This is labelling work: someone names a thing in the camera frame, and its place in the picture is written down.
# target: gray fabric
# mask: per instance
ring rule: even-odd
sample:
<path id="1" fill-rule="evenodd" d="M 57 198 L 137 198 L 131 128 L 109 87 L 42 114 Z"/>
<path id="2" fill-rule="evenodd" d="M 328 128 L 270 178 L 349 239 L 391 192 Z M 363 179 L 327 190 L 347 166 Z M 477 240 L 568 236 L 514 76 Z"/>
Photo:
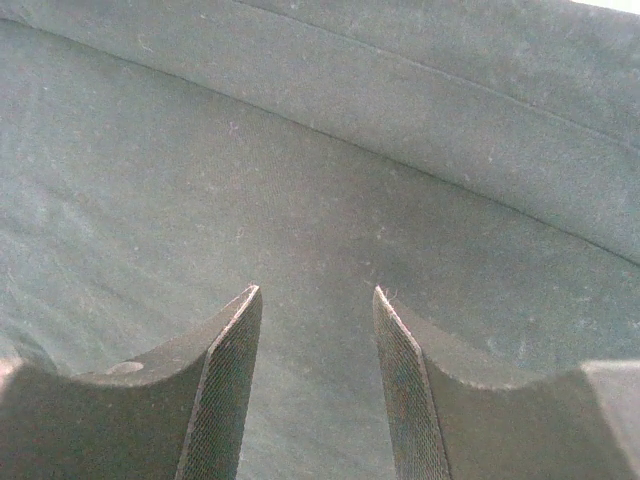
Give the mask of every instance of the gray fabric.
<path id="1" fill-rule="evenodd" d="M 4 0 L 0 11 L 640 263 L 639 16 L 559 0 L 250 3 L 276 13 L 180 0 Z"/>
<path id="2" fill-rule="evenodd" d="M 11 22 L 0 44 L 0 332 L 97 371 L 261 285 L 240 479 L 393 478 L 376 283 L 540 372 L 639 355 L 619 257 L 170 75 Z"/>

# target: fabric surface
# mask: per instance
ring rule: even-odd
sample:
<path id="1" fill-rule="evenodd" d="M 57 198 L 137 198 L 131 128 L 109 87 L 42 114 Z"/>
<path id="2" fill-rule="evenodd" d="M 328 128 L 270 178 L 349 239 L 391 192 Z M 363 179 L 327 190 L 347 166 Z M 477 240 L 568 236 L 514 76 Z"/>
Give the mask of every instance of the fabric surface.
<path id="1" fill-rule="evenodd" d="M 99 371 L 260 285 L 240 479 L 393 478 L 377 283 L 532 370 L 638 356 L 620 257 L 174 76 L 13 22 L 0 44 L 2 353 Z"/>
<path id="2" fill-rule="evenodd" d="M 640 16 L 568 0 L 0 5 L 640 263 Z"/>

